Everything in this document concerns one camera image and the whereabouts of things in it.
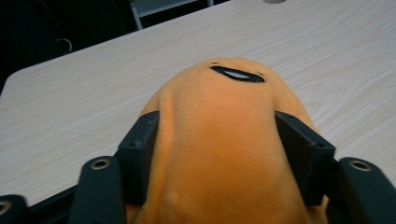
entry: wood grain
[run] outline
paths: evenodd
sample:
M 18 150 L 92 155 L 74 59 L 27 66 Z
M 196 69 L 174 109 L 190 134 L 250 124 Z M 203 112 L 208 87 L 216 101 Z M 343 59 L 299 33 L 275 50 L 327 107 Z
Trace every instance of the wood grain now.
M 0 98 L 0 195 L 30 204 L 113 155 L 149 97 L 183 69 L 243 56 L 300 96 L 336 158 L 396 184 L 396 1 L 232 0 L 21 70 Z

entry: white object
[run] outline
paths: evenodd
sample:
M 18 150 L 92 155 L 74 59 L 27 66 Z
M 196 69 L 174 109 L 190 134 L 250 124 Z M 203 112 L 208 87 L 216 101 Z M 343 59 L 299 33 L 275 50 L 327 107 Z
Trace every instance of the white object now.
M 134 14 L 137 29 L 143 29 L 140 18 L 172 7 L 179 7 L 197 0 L 131 0 L 131 9 Z M 207 0 L 207 6 L 213 7 L 213 0 Z

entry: dark background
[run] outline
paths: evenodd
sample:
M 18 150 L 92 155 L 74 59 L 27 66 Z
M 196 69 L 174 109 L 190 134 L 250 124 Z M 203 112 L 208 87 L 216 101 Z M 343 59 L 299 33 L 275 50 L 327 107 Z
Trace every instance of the dark background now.
M 141 21 L 150 27 L 206 7 L 200 0 Z M 128 0 L 1 0 L 0 93 L 7 77 L 22 68 L 136 30 Z

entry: orange fabric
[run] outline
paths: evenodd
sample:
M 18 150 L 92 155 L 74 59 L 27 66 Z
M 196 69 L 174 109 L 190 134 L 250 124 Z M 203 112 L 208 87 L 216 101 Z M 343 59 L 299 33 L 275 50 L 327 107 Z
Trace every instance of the orange fabric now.
M 235 80 L 232 68 L 265 82 Z M 243 58 L 198 63 L 173 77 L 141 115 L 160 110 L 148 198 L 130 223 L 322 223 L 305 208 L 276 130 L 275 110 L 315 130 L 270 68 Z

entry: metal grommet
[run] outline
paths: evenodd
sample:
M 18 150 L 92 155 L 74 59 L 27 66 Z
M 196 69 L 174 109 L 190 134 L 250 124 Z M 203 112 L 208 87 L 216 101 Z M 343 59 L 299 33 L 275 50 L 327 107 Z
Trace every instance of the metal grommet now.
M 0 216 L 6 213 L 12 206 L 12 203 L 9 201 L 1 201 L 0 202 Z
M 372 167 L 364 161 L 350 161 L 349 165 L 364 172 L 370 172 L 372 170 Z
M 94 161 L 91 164 L 91 169 L 93 169 L 93 170 L 101 170 L 101 169 L 104 169 L 107 166 L 109 166 L 110 163 L 111 163 L 110 160 L 106 160 L 106 159 L 101 159 L 101 160 L 98 160 L 98 161 Z

